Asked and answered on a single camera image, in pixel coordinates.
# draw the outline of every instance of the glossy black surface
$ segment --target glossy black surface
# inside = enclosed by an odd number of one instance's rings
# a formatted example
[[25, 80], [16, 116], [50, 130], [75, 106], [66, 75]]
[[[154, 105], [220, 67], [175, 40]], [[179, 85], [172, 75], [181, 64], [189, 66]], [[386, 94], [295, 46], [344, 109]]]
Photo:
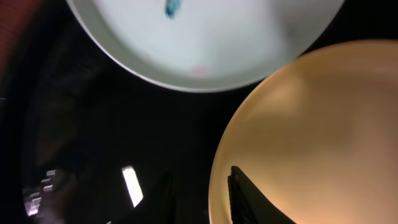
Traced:
[[[308, 52], [348, 40], [397, 38], [397, 16], [389, 8], [388, 1], [347, 0]], [[22, 188], [61, 169], [72, 178], [49, 200], [63, 204], [67, 223], [116, 223], [132, 209], [121, 172], [130, 165], [144, 197], [165, 171], [173, 174], [176, 223], [209, 222], [213, 156], [257, 83], [212, 94], [151, 85], [102, 53], [63, 1], [47, 1], [20, 43], [0, 95], [6, 98], [2, 158], [17, 161], [2, 165], [17, 208], [23, 210]]]

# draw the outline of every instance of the red surface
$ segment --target red surface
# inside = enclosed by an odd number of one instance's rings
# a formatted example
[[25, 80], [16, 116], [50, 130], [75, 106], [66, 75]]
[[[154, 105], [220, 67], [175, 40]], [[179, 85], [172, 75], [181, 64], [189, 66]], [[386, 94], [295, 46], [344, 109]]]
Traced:
[[0, 84], [12, 50], [43, 0], [0, 0]]

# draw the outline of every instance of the tan plate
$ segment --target tan plate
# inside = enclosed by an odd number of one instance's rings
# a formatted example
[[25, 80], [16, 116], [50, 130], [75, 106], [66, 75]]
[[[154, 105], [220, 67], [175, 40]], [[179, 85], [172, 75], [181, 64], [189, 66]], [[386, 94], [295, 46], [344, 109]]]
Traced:
[[398, 42], [327, 47], [262, 82], [218, 147], [212, 224], [231, 223], [232, 165], [297, 223], [398, 223]]

